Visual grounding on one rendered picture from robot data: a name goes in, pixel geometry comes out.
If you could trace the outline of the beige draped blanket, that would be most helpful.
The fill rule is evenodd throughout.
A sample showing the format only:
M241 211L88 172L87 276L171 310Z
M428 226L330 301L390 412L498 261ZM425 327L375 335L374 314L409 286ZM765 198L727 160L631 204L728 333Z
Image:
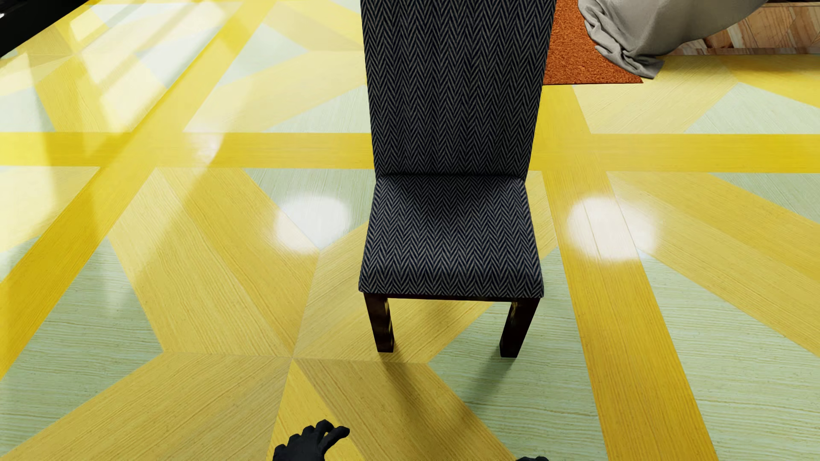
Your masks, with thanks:
M681 44L740 22L767 0L578 0L596 50L614 65L653 79Z

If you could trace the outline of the wooden bed frame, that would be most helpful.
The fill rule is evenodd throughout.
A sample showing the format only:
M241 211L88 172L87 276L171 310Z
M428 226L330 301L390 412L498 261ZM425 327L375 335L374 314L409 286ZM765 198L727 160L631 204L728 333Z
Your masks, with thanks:
M669 56L820 55L820 2L765 3L750 16Z

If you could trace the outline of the orange rug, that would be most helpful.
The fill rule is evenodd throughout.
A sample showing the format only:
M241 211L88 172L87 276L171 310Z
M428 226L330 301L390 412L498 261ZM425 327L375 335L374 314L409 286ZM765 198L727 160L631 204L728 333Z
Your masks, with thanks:
M556 0L543 85L641 84L595 49L577 0Z

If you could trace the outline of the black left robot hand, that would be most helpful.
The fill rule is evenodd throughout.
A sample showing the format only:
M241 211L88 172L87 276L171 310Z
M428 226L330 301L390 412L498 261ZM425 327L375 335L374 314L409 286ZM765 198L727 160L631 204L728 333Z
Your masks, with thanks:
M287 443L277 445L272 461L325 461L326 452L349 434L348 427L321 420L306 426L300 434L291 435Z

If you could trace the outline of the black furniture edge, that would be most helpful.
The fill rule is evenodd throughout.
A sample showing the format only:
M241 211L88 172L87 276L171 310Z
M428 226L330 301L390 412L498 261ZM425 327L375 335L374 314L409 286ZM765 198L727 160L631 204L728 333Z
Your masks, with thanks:
M0 0L0 57L88 0Z

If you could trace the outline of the grey herringbone fabric chair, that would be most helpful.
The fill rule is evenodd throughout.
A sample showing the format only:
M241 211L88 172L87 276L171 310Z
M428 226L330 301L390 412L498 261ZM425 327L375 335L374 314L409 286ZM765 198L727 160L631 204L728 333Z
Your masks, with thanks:
M360 0L375 190L358 289L509 302L516 358L545 284L526 179L557 0Z

